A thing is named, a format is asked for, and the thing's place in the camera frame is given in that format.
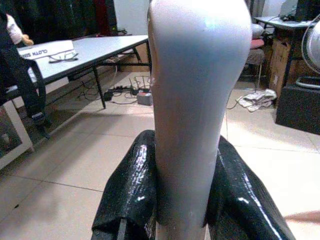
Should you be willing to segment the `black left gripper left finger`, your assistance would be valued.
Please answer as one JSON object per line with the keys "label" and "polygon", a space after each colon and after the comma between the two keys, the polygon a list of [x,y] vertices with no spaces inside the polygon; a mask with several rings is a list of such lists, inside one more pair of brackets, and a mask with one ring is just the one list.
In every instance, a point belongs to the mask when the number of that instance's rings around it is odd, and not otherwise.
{"label": "black left gripper left finger", "polygon": [[93,240],[156,238],[155,131],[144,130],[108,179],[91,230]]}

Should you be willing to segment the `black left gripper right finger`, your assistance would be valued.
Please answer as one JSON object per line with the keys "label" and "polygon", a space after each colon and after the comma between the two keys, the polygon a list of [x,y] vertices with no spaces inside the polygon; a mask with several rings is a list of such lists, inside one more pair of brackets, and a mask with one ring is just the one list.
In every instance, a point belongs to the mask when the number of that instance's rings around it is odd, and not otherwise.
{"label": "black left gripper right finger", "polygon": [[213,240],[293,240],[259,177],[224,137],[218,143],[206,221]]}

